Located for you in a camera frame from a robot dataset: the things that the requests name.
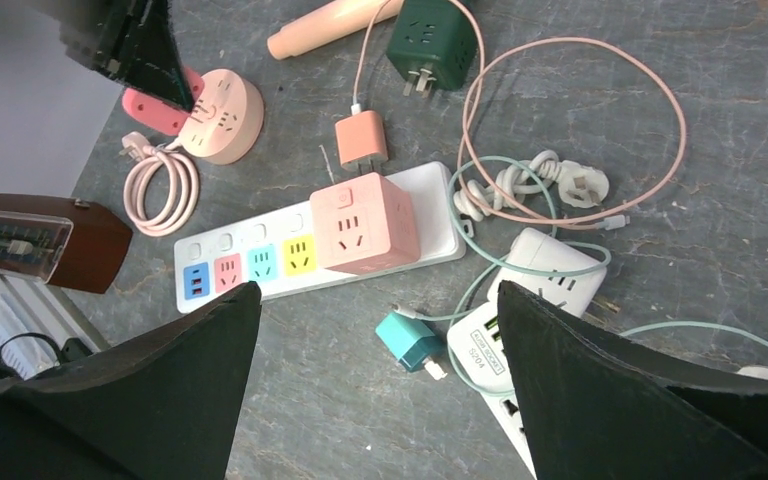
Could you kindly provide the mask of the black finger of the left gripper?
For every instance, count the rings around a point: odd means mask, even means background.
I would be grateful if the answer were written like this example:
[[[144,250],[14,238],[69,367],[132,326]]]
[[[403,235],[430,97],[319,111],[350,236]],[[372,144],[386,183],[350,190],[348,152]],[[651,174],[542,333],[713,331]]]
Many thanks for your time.
[[[56,20],[67,57],[180,110],[194,94],[173,33],[168,0],[31,1]]]

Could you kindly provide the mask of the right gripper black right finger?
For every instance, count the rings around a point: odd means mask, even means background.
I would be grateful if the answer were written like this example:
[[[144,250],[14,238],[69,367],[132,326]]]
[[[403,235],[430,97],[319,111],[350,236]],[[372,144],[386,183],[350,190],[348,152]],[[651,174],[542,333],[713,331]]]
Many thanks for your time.
[[[768,479],[768,380],[690,363],[510,282],[498,322],[540,479]]]

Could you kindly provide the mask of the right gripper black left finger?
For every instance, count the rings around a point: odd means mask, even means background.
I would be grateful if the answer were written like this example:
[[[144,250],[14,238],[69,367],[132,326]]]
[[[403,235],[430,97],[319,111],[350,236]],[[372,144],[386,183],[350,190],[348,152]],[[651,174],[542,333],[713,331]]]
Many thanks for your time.
[[[261,318],[245,283],[32,378],[0,380],[0,479],[222,479]]]

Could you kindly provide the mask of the coral plug adapter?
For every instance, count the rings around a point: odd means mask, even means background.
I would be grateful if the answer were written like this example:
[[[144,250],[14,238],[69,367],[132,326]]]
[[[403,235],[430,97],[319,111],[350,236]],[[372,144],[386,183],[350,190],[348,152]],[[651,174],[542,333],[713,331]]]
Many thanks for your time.
[[[124,90],[121,105],[135,121],[167,136],[177,136],[192,113],[132,88]]]

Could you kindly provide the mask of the pink cube socket adapter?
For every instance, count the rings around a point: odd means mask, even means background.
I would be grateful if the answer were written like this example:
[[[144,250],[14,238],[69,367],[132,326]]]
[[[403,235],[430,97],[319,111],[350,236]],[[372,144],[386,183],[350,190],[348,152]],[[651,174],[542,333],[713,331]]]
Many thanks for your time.
[[[311,194],[321,267],[354,275],[414,263],[421,247],[410,194],[369,173]]]

